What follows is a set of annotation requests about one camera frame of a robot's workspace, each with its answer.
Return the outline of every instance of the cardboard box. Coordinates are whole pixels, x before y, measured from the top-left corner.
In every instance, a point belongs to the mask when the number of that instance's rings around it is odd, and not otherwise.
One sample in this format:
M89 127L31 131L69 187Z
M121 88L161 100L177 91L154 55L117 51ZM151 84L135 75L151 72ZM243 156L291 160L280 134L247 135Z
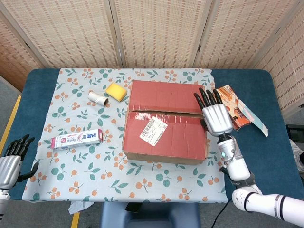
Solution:
M203 116L193 96L200 87L133 81L123 137L128 159L189 165L202 162L207 156L207 134L200 125ZM151 134L155 138L149 143L143 138L153 126L156 135Z
M100 129L64 134L52 138L51 149L66 150L81 145L97 144L102 142L103 133Z
M233 123L234 130L238 130L241 127L250 124L250 121L244 116L244 114L239 109L238 101L239 98L234 93L232 88L229 85L225 85L217 89L220 97L222 98L223 104L226 106Z

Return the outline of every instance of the toothpaste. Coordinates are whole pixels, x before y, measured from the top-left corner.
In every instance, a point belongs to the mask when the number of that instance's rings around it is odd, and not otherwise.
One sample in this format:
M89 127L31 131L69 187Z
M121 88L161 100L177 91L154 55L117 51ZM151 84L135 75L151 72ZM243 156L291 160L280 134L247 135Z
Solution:
M102 140L103 133L100 129L64 134L52 138L51 149L67 150L81 145L97 144Z

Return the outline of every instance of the blue table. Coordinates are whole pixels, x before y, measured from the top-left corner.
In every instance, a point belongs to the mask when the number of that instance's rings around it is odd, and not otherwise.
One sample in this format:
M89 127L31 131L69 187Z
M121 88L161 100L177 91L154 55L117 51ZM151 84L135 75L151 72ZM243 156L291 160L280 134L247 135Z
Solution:
M36 140L31 144L21 173L30 170L36 155L38 140L43 131L45 116L56 86L59 69L36 69L30 72L8 144L29 133ZM264 70L212 70L216 87L229 84L240 99L268 128L268 137L254 125L246 126L233 135L237 139L249 169L263 194L279 193L303 199L304 188L296 168L281 116L271 76ZM234 187L225 178L227 197ZM12 200L20 200L26 181L10 190Z

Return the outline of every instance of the sponge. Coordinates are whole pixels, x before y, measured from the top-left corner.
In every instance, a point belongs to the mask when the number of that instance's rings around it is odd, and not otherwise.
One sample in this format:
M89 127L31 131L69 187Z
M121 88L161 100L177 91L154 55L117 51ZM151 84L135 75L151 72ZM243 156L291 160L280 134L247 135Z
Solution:
M127 91L116 83L111 83L110 86L105 90L105 93L109 94L117 101L121 101L127 95Z

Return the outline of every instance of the cable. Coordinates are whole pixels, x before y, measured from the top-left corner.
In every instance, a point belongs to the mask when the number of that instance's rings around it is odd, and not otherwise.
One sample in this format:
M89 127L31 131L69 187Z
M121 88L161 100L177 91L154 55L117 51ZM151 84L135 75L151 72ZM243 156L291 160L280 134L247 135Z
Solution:
M216 218L215 218L215 220L214 220L214 222L213 222L211 228L214 227L215 223L216 223L217 220L218 220L219 215L225 210L226 206L230 203L231 200L232 200L232 198L230 198L230 199L228 200L228 202L225 204L225 206L223 207L223 209L222 209L222 210L219 212L219 214L216 216Z

